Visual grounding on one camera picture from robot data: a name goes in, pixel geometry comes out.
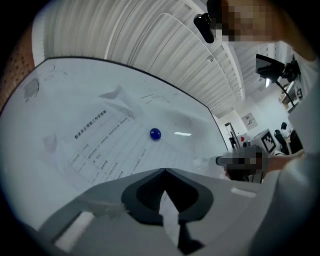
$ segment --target white ceiling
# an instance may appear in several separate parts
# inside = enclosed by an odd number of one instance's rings
[[[201,3],[54,1],[44,12],[44,56],[95,57],[133,66],[181,88],[222,117],[232,111],[233,102],[264,84],[255,73],[256,54],[269,55],[268,47],[275,44],[259,49],[218,40],[206,44],[193,23],[205,8]],[[207,61],[210,55],[213,62]]]

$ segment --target white wall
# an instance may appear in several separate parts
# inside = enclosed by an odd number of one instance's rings
[[[275,59],[286,64],[292,59],[292,48],[287,43],[279,41],[275,44]]]
[[[285,107],[278,100],[280,94],[281,89],[275,84],[271,84],[263,91],[257,90],[252,95],[247,96],[245,101],[234,103],[234,110],[217,120],[228,149],[231,146],[229,145],[229,136],[225,123],[231,122],[236,134],[247,133],[251,138],[266,129],[269,129],[273,135],[275,130],[280,130],[282,122],[289,123]],[[258,124],[257,127],[251,130],[247,130],[241,119],[249,113],[252,113]]]
[[[229,133],[228,130],[225,126],[226,123],[231,123],[232,127],[234,129],[235,134],[237,135],[238,133],[240,135],[247,133],[247,129],[245,124],[242,122],[240,119],[239,115],[235,110],[231,111],[230,113],[224,115],[222,118],[216,119],[216,123],[218,124],[218,127],[221,131],[222,137],[226,143],[226,147],[228,148],[229,152],[232,152],[232,147],[231,143],[229,141]]]

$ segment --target hand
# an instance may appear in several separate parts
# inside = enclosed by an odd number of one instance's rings
[[[227,31],[228,41],[284,41],[304,59],[316,59],[316,52],[295,22],[270,0],[221,0],[218,12],[222,24],[216,24],[213,20],[211,28]]]
[[[227,25],[234,41],[277,42],[286,37],[284,12],[269,0],[221,0],[220,11],[220,28]]]
[[[243,181],[245,177],[268,168],[268,154],[256,146],[243,147],[236,152],[218,156],[215,161],[224,167],[225,176],[234,181]]]

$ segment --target white table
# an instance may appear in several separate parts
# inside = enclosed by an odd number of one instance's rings
[[[160,141],[150,139],[151,128]],[[208,108],[177,88],[123,65],[71,57],[48,59],[21,82],[1,113],[0,141],[8,201],[36,230],[86,188],[131,173],[176,167],[224,177],[208,159],[227,152]]]

